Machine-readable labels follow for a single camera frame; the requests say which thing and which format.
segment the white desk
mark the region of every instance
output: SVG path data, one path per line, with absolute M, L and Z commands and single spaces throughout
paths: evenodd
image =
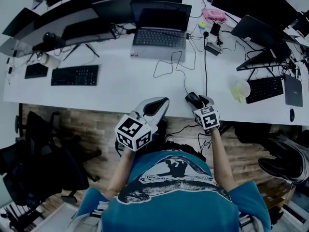
M 192 5 L 192 16 L 200 15 L 203 8 L 201 0 L 183 0 L 185 4 Z M 190 18 L 188 32 L 194 29 L 201 18 Z M 231 27 L 235 26 L 233 21 L 227 22 Z M 207 23 L 207 31 L 212 25 Z M 222 25 L 222 30 L 231 30 L 227 25 Z M 199 36 L 197 28 L 193 33 Z M 251 49 L 239 38 L 230 33 L 222 32 L 220 38 L 223 41 L 223 48 L 234 50 L 235 40 L 239 41 L 246 52 Z M 26 58 L 15 60 L 16 70 L 7 79 L 5 84 L 4 100 L 10 102 L 21 102 L 47 106 L 68 107 L 78 109 L 89 109 L 99 111 L 110 111 L 128 113 L 133 110 L 142 100 L 165 96 L 170 99 L 170 106 L 167 116 L 192 118 L 192 112 L 185 102 L 186 92 L 184 90 L 184 75 L 174 71 L 172 74 L 153 78 L 157 60 L 131 59 L 130 49 L 133 35 L 124 35 L 117 40 L 103 43 L 91 43 L 100 58 L 94 58 L 93 53 L 86 47 L 78 48 L 60 67 L 78 66 L 94 61 L 91 64 L 99 64 L 98 85 L 90 86 L 50 86 L 52 72 L 48 72 L 46 78 L 24 79 L 26 66 L 21 65 Z M 194 41 L 199 49 L 203 48 L 203 39 Z M 250 43 L 253 48 L 261 47 Z M 298 59 L 299 53 L 294 46 L 291 46 L 293 53 Z M 186 75 L 186 88 L 188 92 L 194 91 L 198 94 L 205 94 L 205 69 L 204 53 L 197 52 L 196 68 L 194 71 L 178 67 Z M 188 68 L 194 67 L 195 54 L 187 41 L 186 62 L 183 64 Z M 290 122 L 289 111 L 291 106 L 285 104 L 285 95 L 280 95 L 264 101 L 252 104 L 239 104 L 235 101 L 229 87 L 236 80 L 247 80 L 250 71 L 236 71 L 236 67 L 245 60 L 245 53 L 242 46 L 236 46 L 231 52 L 223 50 L 223 53 L 215 56 L 206 52 L 206 66 L 208 74 L 207 95 L 214 99 L 221 120 L 243 121 L 273 124 L 309 125 L 309 92 L 308 75 L 305 66 L 301 65 L 301 77 L 303 81 L 303 107 L 293 107 L 295 120 Z M 160 62 L 156 75 L 168 73 L 171 66 Z M 258 78 L 270 76 L 266 69 L 259 69 Z

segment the keyboard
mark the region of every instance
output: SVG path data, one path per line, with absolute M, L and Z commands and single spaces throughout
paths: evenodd
M 95 86 L 98 65 L 66 67 L 53 70 L 51 86 Z
M 28 65 L 26 68 L 25 79 L 36 78 L 36 77 L 46 77 L 48 68 L 39 63 Z
M 282 81 L 279 76 L 249 80 L 248 83 L 251 88 L 250 95 L 246 98 L 248 104 L 283 94 Z
M 133 44 L 185 48 L 185 35 L 176 31 L 138 29 Z

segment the open laptop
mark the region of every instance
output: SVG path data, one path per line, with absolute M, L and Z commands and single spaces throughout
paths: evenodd
M 291 106 L 303 107 L 303 91 L 301 82 L 296 78 L 284 74 L 285 103 Z
M 131 3 L 136 32 L 133 58 L 185 61 L 186 30 L 191 5 L 164 1 Z

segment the yellow object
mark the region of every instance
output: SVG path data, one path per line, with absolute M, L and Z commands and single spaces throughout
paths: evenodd
M 250 86 L 248 82 L 241 80 L 235 84 L 233 84 L 230 88 L 230 92 L 233 96 L 233 98 L 239 103 L 244 103 L 245 98 L 250 95 Z
M 199 27 L 200 29 L 205 29 L 206 23 L 203 22 L 203 21 L 201 21 L 201 22 L 198 24 L 198 27 Z

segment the yellow mug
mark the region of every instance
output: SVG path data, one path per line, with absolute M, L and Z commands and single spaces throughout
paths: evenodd
M 231 86 L 230 92 L 235 100 L 244 103 L 245 98 L 250 95 L 251 89 L 248 82 L 241 80 Z

